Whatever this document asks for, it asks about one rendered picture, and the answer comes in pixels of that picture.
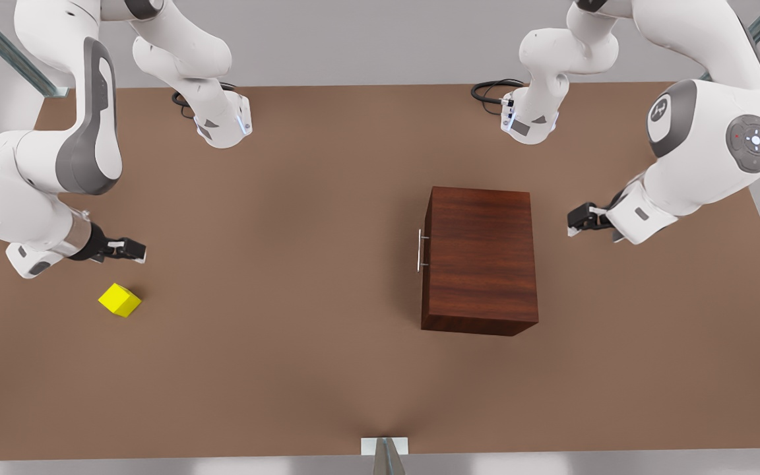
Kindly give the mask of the yellow cube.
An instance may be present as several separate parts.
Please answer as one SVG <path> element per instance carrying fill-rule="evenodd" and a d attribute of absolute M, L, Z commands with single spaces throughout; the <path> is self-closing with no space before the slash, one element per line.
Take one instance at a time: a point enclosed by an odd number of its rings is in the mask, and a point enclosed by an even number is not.
<path fill-rule="evenodd" d="M 98 298 L 98 302 L 114 315 L 127 318 L 142 303 L 142 300 L 124 286 L 113 283 Z"/>

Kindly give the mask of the dark wooden cabinet box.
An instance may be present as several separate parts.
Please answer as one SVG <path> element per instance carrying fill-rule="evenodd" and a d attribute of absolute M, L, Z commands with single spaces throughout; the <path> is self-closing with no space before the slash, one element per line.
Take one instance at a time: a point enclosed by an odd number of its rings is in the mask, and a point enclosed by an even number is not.
<path fill-rule="evenodd" d="M 434 187 L 422 229 L 422 330 L 516 336 L 539 322 L 530 193 Z"/>

